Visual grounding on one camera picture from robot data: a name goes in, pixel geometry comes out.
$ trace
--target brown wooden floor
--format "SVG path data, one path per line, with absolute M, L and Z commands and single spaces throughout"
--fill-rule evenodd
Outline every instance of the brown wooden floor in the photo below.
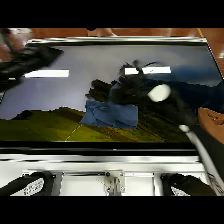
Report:
M 224 28 L 113 28 L 118 36 L 206 37 L 224 74 Z M 85 28 L 33 28 L 34 38 L 87 36 Z

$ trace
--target black border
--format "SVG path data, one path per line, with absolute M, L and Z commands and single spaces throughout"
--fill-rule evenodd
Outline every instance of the black border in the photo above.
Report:
M 116 41 L 108 42 L 95 42 L 92 40 L 86 40 L 84 42 L 36 42 L 29 43 L 27 46 L 35 46 L 43 44 L 45 46 L 88 46 L 88 45 L 171 45 L 171 42 L 167 41 Z M 184 45 L 184 46 L 207 46 L 209 53 L 213 56 L 211 49 L 207 42 L 189 42 L 178 41 L 172 42 L 172 45 Z M 7 153 L 25 153 L 25 154 L 48 154 L 48 155 L 159 155 L 159 156 L 195 156 L 198 155 L 195 146 L 192 143 L 125 143 L 125 142 L 31 142 L 31 141 L 0 141 L 0 154 Z

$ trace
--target screen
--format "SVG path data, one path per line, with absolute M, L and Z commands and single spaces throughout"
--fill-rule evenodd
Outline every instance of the screen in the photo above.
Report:
M 58 60 L 5 92 L 0 140 L 189 142 L 166 111 L 145 101 L 147 85 L 161 83 L 172 85 L 197 117 L 203 108 L 223 113 L 223 81 L 207 46 L 54 48 L 64 52 Z M 135 76 L 130 88 L 117 91 L 124 68 L 136 60 L 171 72 L 145 74 L 143 86 Z

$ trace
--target sky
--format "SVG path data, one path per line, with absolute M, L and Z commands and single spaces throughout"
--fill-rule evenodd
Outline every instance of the sky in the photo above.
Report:
M 69 70 L 68 78 L 24 78 L 6 92 L 0 119 L 12 119 L 24 110 L 54 110 L 61 106 L 85 111 L 85 94 L 91 81 L 110 83 L 125 63 L 158 61 L 171 67 L 171 74 L 151 78 L 216 86 L 221 76 L 206 46 L 64 46 L 64 54 L 44 70 Z

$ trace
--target blue cloth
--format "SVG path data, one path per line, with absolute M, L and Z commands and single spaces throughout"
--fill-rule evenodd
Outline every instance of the blue cloth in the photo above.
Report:
M 138 107 L 87 100 L 86 114 L 80 123 L 98 127 L 136 128 Z

